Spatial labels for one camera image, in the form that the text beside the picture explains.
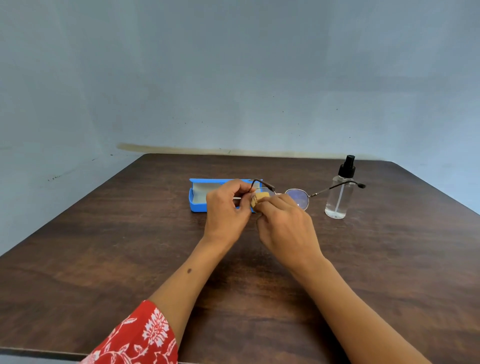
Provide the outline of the person's left hand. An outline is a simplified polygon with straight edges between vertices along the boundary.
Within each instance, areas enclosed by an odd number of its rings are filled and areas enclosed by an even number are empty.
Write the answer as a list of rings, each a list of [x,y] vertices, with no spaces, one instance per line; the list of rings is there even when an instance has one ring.
[[[204,239],[229,250],[237,242],[248,221],[234,217],[237,203],[250,203],[254,193],[251,183],[232,179],[206,195],[207,217]]]

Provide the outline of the person's right hand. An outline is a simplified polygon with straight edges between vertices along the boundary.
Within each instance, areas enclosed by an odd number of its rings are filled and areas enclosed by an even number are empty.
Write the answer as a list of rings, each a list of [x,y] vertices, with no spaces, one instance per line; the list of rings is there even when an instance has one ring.
[[[271,243],[263,245],[292,274],[307,274],[326,261],[312,218],[285,194],[262,198],[254,210],[267,217]]]

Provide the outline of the tan cleaning cloth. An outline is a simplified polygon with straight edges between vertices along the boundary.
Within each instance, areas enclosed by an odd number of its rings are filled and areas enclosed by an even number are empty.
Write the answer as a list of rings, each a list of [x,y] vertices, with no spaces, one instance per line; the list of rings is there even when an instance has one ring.
[[[258,204],[258,202],[266,197],[271,197],[271,191],[268,189],[260,188],[256,189],[255,192],[252,194],[251,199],[250,199],[250,207],[252,210],[255,209],[255,206]]]

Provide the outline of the thin metal frame eyeglasses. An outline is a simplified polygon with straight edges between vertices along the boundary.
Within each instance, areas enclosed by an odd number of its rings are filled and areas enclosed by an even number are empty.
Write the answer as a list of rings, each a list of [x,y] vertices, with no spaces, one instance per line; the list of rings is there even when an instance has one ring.
[[[365,189],[366,188],[365,184],[360,183],[356,180],[354,180],[354,181],[357,184],[357,188],[359,188],[359,189]],[[271,191],[271,197],[274,197],[274,196],[277,196],[277,195],[281,194],[279,192],[276,192],[276,189],[272,184],[267,183],[266,181],[263,181],[261,179],[248,179],[247,182],[251,183],[251,187],[254,187],[255,190],[260,189],[260,188],[270,190]],[[316,193],[308,193],[308,192],[306,192],[302,189],[288,189],[284,192],[284,194],[291,197],[299,208],[301,208],[303,210],[306,210],[309,207],[311,199],[313,199],[314,197],[316,197],[318,195],[321,195],[323,193],[326,193],[326,192],[329,193],[329,189],[331,189],[331,188],[332,188],[332,185],[330,187],[325,188],[325,189],[323,189],[319,192],[316,192]]]

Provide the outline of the person's left forearm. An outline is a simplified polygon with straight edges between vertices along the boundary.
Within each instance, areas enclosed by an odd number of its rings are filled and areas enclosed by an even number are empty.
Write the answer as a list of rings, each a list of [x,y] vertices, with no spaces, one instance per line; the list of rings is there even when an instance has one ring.
[[[186,261],[148,298],[166,318],[178,346],[199,294],[239,237],[203,236]]]

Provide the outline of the person's right forearm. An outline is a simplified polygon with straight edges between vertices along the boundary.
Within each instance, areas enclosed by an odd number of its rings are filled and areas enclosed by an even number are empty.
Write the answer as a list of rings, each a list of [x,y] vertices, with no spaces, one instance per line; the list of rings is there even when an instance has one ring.
[[[351,364],[432,364],[345,282],[327,259],[291,270]]]

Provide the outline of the blue eyeglasses case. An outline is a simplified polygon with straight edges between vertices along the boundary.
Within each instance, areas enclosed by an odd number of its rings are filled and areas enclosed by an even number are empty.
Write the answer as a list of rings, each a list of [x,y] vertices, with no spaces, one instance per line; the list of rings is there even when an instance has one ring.
[[[190,178],[189,205],[193,213],[207,212],[207,193],[219,188],[231,179]]]

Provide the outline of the clear spray bottle black nozzle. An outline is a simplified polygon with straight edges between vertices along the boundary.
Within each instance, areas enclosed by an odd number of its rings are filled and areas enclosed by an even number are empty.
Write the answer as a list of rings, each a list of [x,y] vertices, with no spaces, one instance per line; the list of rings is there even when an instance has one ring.
[[[325,214],[333,219],[345,218],[353,191],[357,187],[353,179],[356,169],[354,161],[354,155],[346,156],[339,167],[338,174],[333,178],[332,188],[329,189]]]

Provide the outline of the red floral sleeve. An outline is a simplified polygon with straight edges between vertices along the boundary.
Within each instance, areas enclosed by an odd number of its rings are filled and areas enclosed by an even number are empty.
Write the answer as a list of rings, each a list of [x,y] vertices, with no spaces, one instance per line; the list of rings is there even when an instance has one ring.
[[[165,316],[144,300],[79,364],[178,364],[178,345]]]

